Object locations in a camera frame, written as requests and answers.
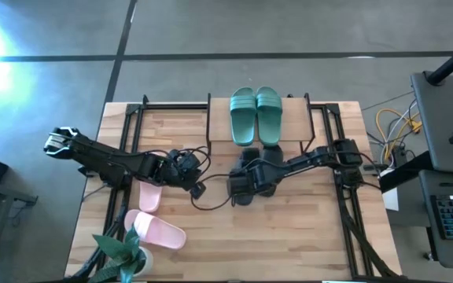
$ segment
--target wooden board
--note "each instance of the wooden board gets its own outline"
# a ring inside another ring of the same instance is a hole
[[[211,99],[210,123],[215,125],[209,129],[209,139],[212,142],[233,141],[229,98]],[[259,141],[258,131],[255,130],[255,132],[255,141]],[[310,141],[311,138],[311,124],[306,100],[304,98],[283,98],[281,141]]]
[[[357,102],[339,102],[347,138],[356,140],[359,150],[370,155],[363,118]],[[106,105],[98,140],[118,147],[126,103]],[[316,139],[311,149],[326,144],[320,111],[313,111]],[[199,110],[146,111],[138,150],[183,149],[205,144],[206,112]],[[131,146],[134,123],[127,148]],[[299,153],[298,142],[284,141],[285,158]],[[241,149],[230,141],[212,143],[212,166],[205,176],[230,170]],[[374,178],[369,182],[377,183]],[[216,206],[227,197],[225,178],[213,178],[197,202]],[[101,185],[87,182],[85,193]],[[134,182],[130,208],[138,208],[138,183]],[[90,196],[82,205],[66,268],[74,274],[90,256],[96,244],[93,233],[104,225],[109,190]],[[374,188],[359,190],[366,236],[379,256],[400,274],[400,264],[385,213],[381,193]],[[155,263],[144,280],[346,280],[350,279],[341,221],[330,169],[318,168],[287,178],[273,197],[255,197],[247,207],[229,204],[215,211],[198,211],[190,195],[180,188],[164,188],[156,216],[186,231],[186,245],[172,251],[144,244],[153,252]],[[356,258],[362,269],[360,253]]]

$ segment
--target green slide sandal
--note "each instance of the green slide sandal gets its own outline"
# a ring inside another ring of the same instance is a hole
[[[256,99],[252,88],[242,87],[230,99],[230,121],[234,143],[251,145],[255,138]]]
[[[281,139],[282,99],[272,88],[262,86],[256,92],[256,109],[261,143],[277,145]]]

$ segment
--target pink slide sandal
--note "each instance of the pink slide sandal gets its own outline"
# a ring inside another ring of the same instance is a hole
[[[132,209],[125,215],[125,230],[128,231],[133,223],[141,241],[172,249],[185,245],[185,231],[153,215]]]
[[[139,182],[139,209],[144,212],[155,212],[160,205],[162,187],[147,182]]]

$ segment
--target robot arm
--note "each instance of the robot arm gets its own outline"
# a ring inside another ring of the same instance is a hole
[[[279,147],[263,151],[282,151]],[[257,158],[243,168],[234,170],[228,179],[228,189],[232,197],[263,194],[274,188],[283,178],[311,170],[316,167],[330,167],[340,172],[338,180],[346,187],[359,186],[363,181],[359,167],[363,163],[354,140],[336,140],[332,147],[319,146],[285,162],[271,162]]]
[[[174,186],[190,190],[201,175],[200,161],[192,153],[172,150],[166,156],[126,153],[92,141],[71,127],[55,128],[46,141],[44,151],[57,159],[72,159],[82,164],[79,169],[97,172],[103,182],[118,187],[130,177],[155,186]]]

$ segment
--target gray floor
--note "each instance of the gray floor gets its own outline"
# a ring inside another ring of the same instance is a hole
[[[128,0],[0,0],[0,55],[115,54]],[[126,53],[352,52],[453,50],[453,1],[421,0],[148,0],[134,14]],[[444,57],[250,61],[124,62],[114,101],[204,101],[240,86],[268,85],[314,101],[368,107],[411,90],[412,72]],[[85,178],[70,161],[45,156],[57,126],[98,130],[112,62],[0,63],[0,161],[6,183],[39,195],[8,225],[0,246],[0,282],[58,279],[64,273]],[[400,99],[363,112],[379,136],[380,108],[404,112]],[[394,116],[382,116],[386,128]],[[405,141],[425,150],[423,134]],[[453,281],[453,270],[426,262],[425,231],[392,227],[405,275]]]

